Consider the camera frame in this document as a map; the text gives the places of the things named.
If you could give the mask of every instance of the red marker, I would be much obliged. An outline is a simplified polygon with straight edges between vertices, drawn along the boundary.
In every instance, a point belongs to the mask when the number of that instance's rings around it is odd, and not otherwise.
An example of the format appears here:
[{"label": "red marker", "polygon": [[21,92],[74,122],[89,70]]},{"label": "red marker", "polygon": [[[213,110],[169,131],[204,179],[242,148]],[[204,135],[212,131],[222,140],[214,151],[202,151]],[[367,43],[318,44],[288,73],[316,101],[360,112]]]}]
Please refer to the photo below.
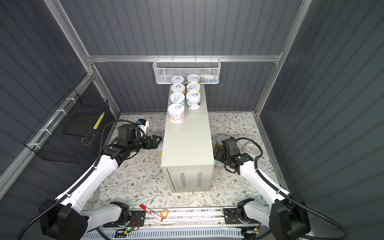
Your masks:
[{"label": "red marker", "polygon": [[162,218],[157,212],[154,212],[151,209],[147,208],[144,204],[140,204],[140,207],[155,218],[159,219],[160,221],[163,221],[164,218]]}]

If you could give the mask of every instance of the clock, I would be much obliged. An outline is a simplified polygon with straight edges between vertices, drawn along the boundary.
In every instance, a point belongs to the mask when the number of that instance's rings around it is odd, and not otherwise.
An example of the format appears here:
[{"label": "clock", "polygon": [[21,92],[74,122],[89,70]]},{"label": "clock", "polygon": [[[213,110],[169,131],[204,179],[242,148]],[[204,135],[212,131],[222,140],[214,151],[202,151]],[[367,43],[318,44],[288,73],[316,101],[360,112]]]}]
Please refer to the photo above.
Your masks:
[{"label": "clock", "polygon": [[248,153],[249,156],[251,156],[252,158],[255,158],[260,155],[260,149],[254,143],[251,142],[244,144],[243,152]]}]

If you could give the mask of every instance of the orange ring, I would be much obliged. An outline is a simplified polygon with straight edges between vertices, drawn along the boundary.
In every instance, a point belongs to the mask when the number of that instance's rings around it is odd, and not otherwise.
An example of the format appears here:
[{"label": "orange ring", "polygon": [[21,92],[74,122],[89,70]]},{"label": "orange ring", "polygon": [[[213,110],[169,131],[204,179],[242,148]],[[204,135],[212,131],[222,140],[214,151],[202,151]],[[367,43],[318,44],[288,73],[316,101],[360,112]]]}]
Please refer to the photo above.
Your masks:
[{"label": "orange ring", "polygon": [[167,216],[168,216],[168,210],[166,210],[166,209],[161,210],[161,212],[160,212],[160,217],[161,217],[161,218],[167,218]]}]

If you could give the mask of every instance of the gray wall panel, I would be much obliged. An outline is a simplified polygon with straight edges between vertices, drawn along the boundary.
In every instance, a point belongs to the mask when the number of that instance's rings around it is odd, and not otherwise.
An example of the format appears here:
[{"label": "gray wall panel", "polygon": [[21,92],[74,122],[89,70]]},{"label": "gray wall panel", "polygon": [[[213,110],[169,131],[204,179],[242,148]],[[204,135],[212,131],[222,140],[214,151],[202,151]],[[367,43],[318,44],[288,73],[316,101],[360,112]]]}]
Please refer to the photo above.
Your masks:
[{"label": "gray wall panel", "polygon": [[379,239],[384,225],[383,10],[314,1],[261,114],[290,191],[356,239]]},{"label": "gray wall panel", "polygon": [[[167,110],[169,84],[152,63],[95,63],[121,112]],[[219,84],[205,84],[209,111],[254,110],[274,63],[222,63]]]},{"label": "gray wall panel", "polygon": [[0,1],[0,174],[86,72],[43,1]]},{"label": "gray wall panel", "polygon": [[[90,84],[83,93],[85,96],[100,97],[94,84]],[[103,121],[114,120],[109,112]],[[90,146],[97,148],[99,142]],[[44,161],[35,156],[15,183],[0,200],[1,239],[15,239],[21,228],[38,215],[38,208],[45,199],[53,200],[58,194],[70,187],[97,157],[98,151],[91,151],[80,163]],[[41,234],[40,222],[37,221],[25,233],[23,239],[51,239]]]},{"label": "gray wall panel", "polygon": [[61,1],[91,55],[274,55],[299,0]]}]

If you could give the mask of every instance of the yellow marker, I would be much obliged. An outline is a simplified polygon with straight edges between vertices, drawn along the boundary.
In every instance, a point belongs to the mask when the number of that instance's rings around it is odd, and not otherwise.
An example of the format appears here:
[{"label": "yellow marker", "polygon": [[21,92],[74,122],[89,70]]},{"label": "yellow marker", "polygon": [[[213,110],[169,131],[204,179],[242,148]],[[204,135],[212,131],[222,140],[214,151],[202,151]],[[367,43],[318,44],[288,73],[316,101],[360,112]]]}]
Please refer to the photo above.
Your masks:
[{"label": "yellow marker", "polygon": [[103,119],[103,117],[104,117],[104,113],[102,113],[102,114],[100,115],[99,120],[97,120],[95,126],[93,126],[93,129],[96,130],[96,129],[99,127],[99,125],[100,125],[101,120]]}]

